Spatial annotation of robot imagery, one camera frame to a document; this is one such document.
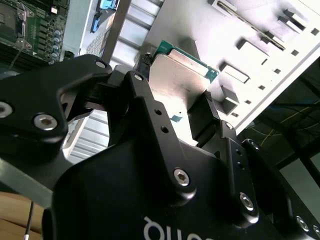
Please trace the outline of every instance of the white metal panel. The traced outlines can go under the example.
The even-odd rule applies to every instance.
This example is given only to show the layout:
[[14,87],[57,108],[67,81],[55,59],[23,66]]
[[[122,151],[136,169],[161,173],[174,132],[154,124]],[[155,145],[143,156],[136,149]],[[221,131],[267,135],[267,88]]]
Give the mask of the white metal panel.
[[160,7],[158,7],[157,5],[153,4],[148,0],[132,0],[131,4],[152,14],[153,16],[157,16],[160,10]]
[[147,34],[147,29],[126,19],[124,21],[120,37],[141,47],[147,37]]
[[152,14],[148,14],[147,12],[143,11],[142,9],[136,7],[136,6],[130,6],[128,10],[128,15],[130,17],[134,17],[135,19],[151,26],[156,17],[153,16]]
[[118,41],[115,45],[113,56],[133,67],[138,53],[138,50]]
[[76,164],[106,149],[108,143],[109,126],[107,113],[94,110],[86,121],[68,160]]

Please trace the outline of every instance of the rectangular slot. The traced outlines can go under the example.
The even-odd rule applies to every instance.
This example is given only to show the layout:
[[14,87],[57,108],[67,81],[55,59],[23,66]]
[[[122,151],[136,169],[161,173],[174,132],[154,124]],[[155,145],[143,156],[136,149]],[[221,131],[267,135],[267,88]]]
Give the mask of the rectangular slot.
[[221,105],[224,113],[229,115],[239,105],[239,100],[233,91],[225,88],[224,86],[221,86],[221,89],[224,94],[224,100],[222,101]]
[[222,73],[226,73],[244,84],[250,79],[249,76],[245,75],[243,72],[237,70],[226,62],[222,64],[220,70]]
[[300,29],[297,25],[295,25],[292,21],[290,21],[289,19],[286,19],[284,17],[279,17],[279,21],[281,23],[283,23],[285,26],[287,26],[289,29],[291,29],[292,31],[301,34],[303,32],[302,29]]
[[314,28],[311,33],[314,35],[314,36],[317,36],[317,34],[319,33],[319,30]]
[[291,52],[291,54],[292,54],[293,56],[297,56],[297,55],[299,54],[299,52],[298,52],[297,50],[293,50],[293,51]]
[[299,17],[296,13],[293,13],[287,9],[284,11],[284,14],[287,15],[299,29],[302,31],[306,29],[307,22]]
[[263,65],[269,59],[269,56],[265,52],[261,51],[259,48],[252,45],[245,39],[240,41],[240,43],[237,45],[237,48],[243,56],[249,57],[250,61],[254,63]]

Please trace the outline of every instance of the green motherboard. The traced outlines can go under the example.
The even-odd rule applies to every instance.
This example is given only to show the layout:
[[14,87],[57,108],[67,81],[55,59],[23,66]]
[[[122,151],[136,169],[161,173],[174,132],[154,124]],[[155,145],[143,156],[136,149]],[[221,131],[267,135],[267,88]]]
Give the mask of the green motherboard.
[[59,62],[69,3],[41,9],[32,2],[0,0],[0,44],[49,64]]

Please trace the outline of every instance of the electronic component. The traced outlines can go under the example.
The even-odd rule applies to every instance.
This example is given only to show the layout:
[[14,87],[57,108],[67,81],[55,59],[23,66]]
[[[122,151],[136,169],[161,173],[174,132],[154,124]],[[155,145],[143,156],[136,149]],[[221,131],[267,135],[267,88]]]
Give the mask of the electronic component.
[[269,59],[269,56],[265,52],[252,45],[245,39],[240,41],[240,43],[237,45],[237,48],[243,56],[250,56],[250,60],[253,63],[263,65]]
[[219,72],[217,70],[215,70],[212,67],[206,65],[204,62],[200,61],[199,59],[196,59],[194,56],[192,56],[189,53],[183,51],[182,49],[180,49],[180,48],[178,48],[176,46],[173,46],[172,44],[170,44],[167,41],[162,41],[160,43],[159,47],[157,48],[157,50],[155,51],[155,53],[153,55],[153,59],[155,59],[158,54],[169,55],[172,50],[176,50],[177,52],[185,55],[187,58],[191,59],[195,63],[198,63],[199,65],[205,67],[206,68],[206,74],[204,75],[204,77],[209,79],[210,83],[218,76]]
[[22,27],[17,15],[15,8],[0,2],[0,37],[9,42],[17,42],[18,28]]
[[221,73],[226,73],[244,84],[250,79],[249,76],[245,75],[244,73],[237,70],[236,68],[234,68],[226,62],[222,64],[220,70]]
[[[66,27],[69,1],[54,1],[56,12],[52,12],[52,1],[34,0],[0,0],[0,51],[3,46],[13,48],[13,52],[20,50],[33,58],[48,64],[51,60],[46,49],[53,47],[55,31],[59,30],[58,54]],[[15,57],[0,60],[0,63],[10,65]]]

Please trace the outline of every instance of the bolt hole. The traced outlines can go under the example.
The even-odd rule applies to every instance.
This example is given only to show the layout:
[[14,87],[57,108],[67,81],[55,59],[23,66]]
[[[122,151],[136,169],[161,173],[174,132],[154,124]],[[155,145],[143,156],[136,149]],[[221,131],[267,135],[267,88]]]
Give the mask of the bolt hole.
[[165,134],[169,133],[168,128],[166,128],[165,126],[161,126],[161,131],[164,132]]
[[244,165],[241,162],[238,161],[237,164],[238,164],[239,168],[241,168],[242,170],[245,169]]
[[178,173],[178,178],[179,178],[180,180],[182,180],[182,181],[184,181],[184,180],[187,179],[186,176],[185,176],[184,174],[182,174],[182,173]]
[[136,79],[140,80],[140,81],[143,80],[143,78],[142,78],[141,76],[139,76],[138,74],[135,74],[134,77],[135,77]]
[[96,61],[95,64],[96,64],[99,68],[105,69],[105,68],[107,67],[104,62],[99,61],[99,60]]
[[43,124],[43,125],[46,125],[46,126],[49,126],[52,122],[51,122],[51,120],[50,119],[41,119],[41,123]]
[[159,109],[155,109],[154,112],[158,115],[162,115],[162,112]]
[[239,151],[239,149],[235,150],[237,154],[239,154],[240,156],[242,156],[242,153]]

